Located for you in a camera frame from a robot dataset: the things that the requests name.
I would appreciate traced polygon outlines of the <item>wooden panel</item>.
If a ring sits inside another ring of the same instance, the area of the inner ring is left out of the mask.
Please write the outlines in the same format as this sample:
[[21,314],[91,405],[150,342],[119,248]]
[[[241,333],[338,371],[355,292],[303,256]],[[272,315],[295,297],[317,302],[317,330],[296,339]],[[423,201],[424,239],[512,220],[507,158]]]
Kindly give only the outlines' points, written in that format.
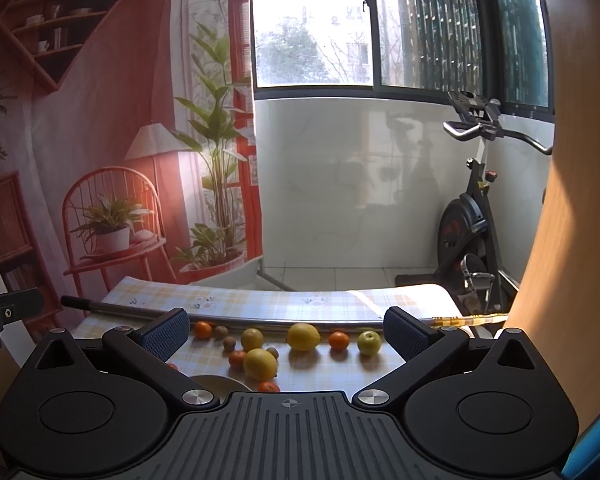
[[546,0],[555,145],[508,325],[531,338],[582,429],[600,414],[600,0]]

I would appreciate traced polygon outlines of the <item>yellow plaid floral tablecloth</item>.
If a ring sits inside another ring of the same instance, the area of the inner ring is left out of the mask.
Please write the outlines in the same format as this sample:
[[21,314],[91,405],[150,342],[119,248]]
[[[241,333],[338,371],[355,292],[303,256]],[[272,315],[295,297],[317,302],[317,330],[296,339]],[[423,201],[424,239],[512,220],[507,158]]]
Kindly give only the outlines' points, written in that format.
[[124,278],[105,297],[107,304],[125,309],[169,311],[182,308],[201,321],[227,327],[234,338],[248,327],[264,336],[264,344],[278,352],[276,384],[284,391],[341,390],[353,394],[402,364],[400,356],[383,344],[376,356],[361,356],[356,344],[332,352],[328,333],[311,352],[294,352],[286,343],[294,323],[328,323],[354,338],[377,328],[386,310],[399,307],[415,318],[457,318],[460,310],[438,285],[347,290],[346,292],[260,292],[193,285],[171,285]]

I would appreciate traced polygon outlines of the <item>large lemon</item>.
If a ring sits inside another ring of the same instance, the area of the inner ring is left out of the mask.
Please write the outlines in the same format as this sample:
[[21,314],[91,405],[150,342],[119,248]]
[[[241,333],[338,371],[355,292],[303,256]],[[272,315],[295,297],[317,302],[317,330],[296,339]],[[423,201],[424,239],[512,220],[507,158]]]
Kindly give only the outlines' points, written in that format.
[[268,382],[276,376],[278,363],[272,353],[263,349],[252,349],[244,357],[242,367],[251,379]]
[[288,346],[298,352],[309,352],[321,342],[321,335],[311,324],[296,323],[289,327],[286,336]]

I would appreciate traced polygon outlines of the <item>printed room backdrop cloth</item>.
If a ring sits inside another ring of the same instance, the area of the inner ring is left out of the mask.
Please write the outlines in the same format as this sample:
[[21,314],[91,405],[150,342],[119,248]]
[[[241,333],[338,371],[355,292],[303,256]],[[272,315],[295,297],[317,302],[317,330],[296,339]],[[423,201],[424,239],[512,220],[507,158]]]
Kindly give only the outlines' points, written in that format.
[[250,0],[0,0],[0,273],[239,288],[262,255]]

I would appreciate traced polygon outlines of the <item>black exercise bike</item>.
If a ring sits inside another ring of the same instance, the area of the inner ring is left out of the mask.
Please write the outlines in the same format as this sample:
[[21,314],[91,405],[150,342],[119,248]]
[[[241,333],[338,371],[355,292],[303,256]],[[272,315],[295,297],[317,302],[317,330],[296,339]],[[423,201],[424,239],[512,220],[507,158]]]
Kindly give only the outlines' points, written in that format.
[[475,295],[486,313],[504,312],[508,304],[498,233],[489,202],[490,187],[498,173],[486,168],[486,144],[509,138],[530,145],[544,156],[550,156],[553,149],[527,133],[503,128],[500,102],[496,99],[470,91],[450,91],[448,98],[460,119],[445,122],[444,131],[460,142],[479,140],[479,149],[475,157],[466,160],[466,190],[442,212],[437,232],[437,269],[430,274],[398,275],[394,284],[436,284],[457,299]]

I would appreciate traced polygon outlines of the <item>green apple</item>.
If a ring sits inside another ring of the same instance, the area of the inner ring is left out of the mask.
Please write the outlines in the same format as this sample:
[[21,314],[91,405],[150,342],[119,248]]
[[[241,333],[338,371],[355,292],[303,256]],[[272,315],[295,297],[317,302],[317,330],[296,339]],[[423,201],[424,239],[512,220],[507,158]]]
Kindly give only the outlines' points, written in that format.
[[356,344],[358,345],[358,352],[362,356],[376,356],[380,351],[382,339],[374,330],[364,330],[363,333],[358,335]]

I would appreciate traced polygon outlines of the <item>beige round plate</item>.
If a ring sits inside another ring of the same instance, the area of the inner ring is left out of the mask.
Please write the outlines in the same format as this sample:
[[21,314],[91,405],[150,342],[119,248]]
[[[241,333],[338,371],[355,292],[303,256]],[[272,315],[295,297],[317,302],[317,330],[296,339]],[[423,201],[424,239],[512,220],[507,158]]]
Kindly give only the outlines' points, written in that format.
[[225,402],[231,393],[250,392],[251,389],[234,378],[220,375],[197,375],[190,379],[202,388],[209,390],[217,396],[221,403]]

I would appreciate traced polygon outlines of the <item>small round yellow lemon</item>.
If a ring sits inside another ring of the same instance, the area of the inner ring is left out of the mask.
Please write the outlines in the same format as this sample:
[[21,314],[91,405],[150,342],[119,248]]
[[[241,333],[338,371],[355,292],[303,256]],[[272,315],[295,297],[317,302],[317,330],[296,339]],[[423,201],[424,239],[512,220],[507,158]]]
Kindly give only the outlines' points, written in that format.
[[242,350],[245,352],[260,349],[264,343],[264,336],[257,328],[250,327],[242,332],[240,343],[242,344]]

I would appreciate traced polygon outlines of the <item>window with dark frame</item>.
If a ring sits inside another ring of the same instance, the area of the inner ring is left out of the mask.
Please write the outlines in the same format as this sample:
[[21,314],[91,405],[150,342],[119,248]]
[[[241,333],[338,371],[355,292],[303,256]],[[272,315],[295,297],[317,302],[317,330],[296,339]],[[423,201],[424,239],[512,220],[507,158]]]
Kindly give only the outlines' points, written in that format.
[[260,100],[442,104],[451,91],[551,120],[545,0],[251,0]]

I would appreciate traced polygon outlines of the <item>long metal pole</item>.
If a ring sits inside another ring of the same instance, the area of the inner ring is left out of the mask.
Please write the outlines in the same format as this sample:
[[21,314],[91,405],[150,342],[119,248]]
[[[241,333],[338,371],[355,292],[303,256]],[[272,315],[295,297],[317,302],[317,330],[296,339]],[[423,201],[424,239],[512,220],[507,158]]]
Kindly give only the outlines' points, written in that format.
[[[137,318],[138,320],[154,320],[160,318],[172,310],[172,307],[166,309],[151,309],[144,307],[120,306],[120,304],[107,304],[106,302],[92,301],[73,296],[61,296],[60,304],[68,309],[86,311],[103,315],[118,316],[119,318]],[[302,323],[302,320],[296,318],[245,318],[244,316],[230,316],[209,313],[187,312],[189,323],[195,324],[198,321],[206,321],[210,324],[225,325],[227,328],[248,328],[257,327],[268,330],[269,332],[284,332],[291,325]],[[370,320],[316,320],[309,321],[318,330],[324,332],[327,330],[384,330],[384,317],[371,318]],[[508,320],[507,313],[480,314],[471,316],[460,316],[459,318],[422,318],[420,322],[432,328],[440,327],[462,327],[462,326],[483,326],[504,323]]]

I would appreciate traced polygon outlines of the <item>brown kiwi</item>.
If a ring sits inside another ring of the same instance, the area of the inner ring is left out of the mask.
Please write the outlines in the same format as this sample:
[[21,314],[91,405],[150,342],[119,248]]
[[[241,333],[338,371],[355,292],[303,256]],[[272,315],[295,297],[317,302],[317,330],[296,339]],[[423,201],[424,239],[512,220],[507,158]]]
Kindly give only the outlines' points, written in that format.
[[279,353],[278,353],[277,349],[275,349],[274,347],[268,347],[268,348],[266,348],[266,351],[269,354],[272,354],[272,356],[274,356],[274,358],[276,360],[279,358]]
[[223,339],[223,348],[225,351],[228,352],[232,352],[236,347],[236,340],[231,337],[231,336],[227,336]]
[[213,331],[213,336],[215,339],[224,339],[228,336],[228,329],[226,326],[218,325],[215,327]]

